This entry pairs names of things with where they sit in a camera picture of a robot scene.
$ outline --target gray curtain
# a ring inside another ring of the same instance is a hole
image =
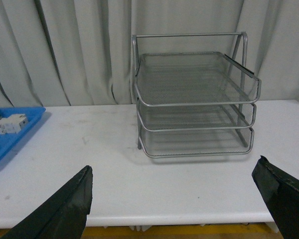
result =
[[[248,34],[261,100],[299,101],[299,0],[0,0],[0,107],[130,104],[131,34],[233,31]],[[140,47],[230,54],[232,44]]]

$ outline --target white tabletop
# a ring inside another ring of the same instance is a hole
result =
[[[299,103],[257,102],[251,153],[150,159],[137,149],[135,105],[47,107],[0,162],[0,228],[11,228],[85,165],[87,226],[272,222],[251,173],[264,155],[299,179]]]

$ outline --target desk organizer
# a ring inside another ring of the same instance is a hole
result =
[[[237,35],[232,57],[213,51],[138,53],[138,38],[215,35]],[[243,65],[234,60],[241,38]],[[133,35],[132,44],[139,149],[153,158],[251,151],[261,81],[245,68],[244,32]]]

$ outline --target mesh bottom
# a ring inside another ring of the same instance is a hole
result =
[[[259,82],[218,53],[144,55],[137,76],[140,96],[147,104],[248,103]],[[241,76],[245,88],[240,89]]]
[[[140,104],[144,125],[150,130],[178,128],[250,127],[255,106],[212,105],[189,107],[147,107]]]
[[[141,128],[141,139],[151,156],[242,154],[251,149],[251,128],[150,132]]]

